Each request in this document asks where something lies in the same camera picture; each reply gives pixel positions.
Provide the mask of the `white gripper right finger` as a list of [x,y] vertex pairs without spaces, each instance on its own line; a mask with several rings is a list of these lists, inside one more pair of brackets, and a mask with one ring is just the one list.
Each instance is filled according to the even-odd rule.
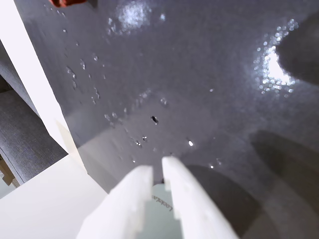
[[207,192],[176,157],[162,158],[165,189],[171,191],[174,217],[184,239],[239,238]]

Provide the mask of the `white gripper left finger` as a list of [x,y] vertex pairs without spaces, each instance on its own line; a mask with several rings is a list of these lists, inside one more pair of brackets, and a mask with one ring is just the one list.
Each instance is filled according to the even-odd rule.
[[78,239],[135,239],[143,230],[145,205],[152,198],[153,168],[138,166],[88,215]]

